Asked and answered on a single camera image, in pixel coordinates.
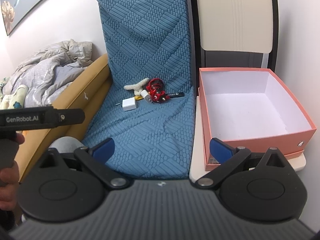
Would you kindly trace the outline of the person's left hand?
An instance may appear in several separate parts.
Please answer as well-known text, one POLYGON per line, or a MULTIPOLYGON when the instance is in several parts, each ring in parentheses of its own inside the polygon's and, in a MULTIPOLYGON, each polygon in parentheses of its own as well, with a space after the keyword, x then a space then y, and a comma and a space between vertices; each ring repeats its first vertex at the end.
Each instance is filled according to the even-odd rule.
POLYGON ((20 172, 14 153, 24 143, 24 136, 15 135, 15 140, 1 139, 1 210, 13 211, 17 203, 20 172))

